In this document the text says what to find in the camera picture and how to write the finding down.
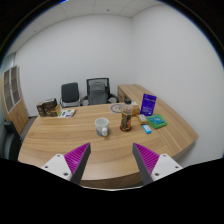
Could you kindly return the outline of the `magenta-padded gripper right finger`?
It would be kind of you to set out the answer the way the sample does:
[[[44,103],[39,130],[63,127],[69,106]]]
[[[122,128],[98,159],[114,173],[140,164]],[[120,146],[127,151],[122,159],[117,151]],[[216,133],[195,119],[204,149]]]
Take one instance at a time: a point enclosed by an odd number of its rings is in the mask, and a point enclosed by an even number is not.
[[[182,169],[168,154],[159,155],[137,143],[133,144],[132,153],[144,185],[148,185]]]

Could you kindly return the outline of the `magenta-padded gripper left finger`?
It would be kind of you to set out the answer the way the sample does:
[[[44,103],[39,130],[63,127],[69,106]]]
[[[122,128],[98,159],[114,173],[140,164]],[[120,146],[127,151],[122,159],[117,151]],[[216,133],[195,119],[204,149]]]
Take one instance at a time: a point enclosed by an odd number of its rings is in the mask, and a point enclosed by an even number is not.
[[[56,154],[42,169],[79,185],[90,154],[90,144],[86,143],[65,155]]]

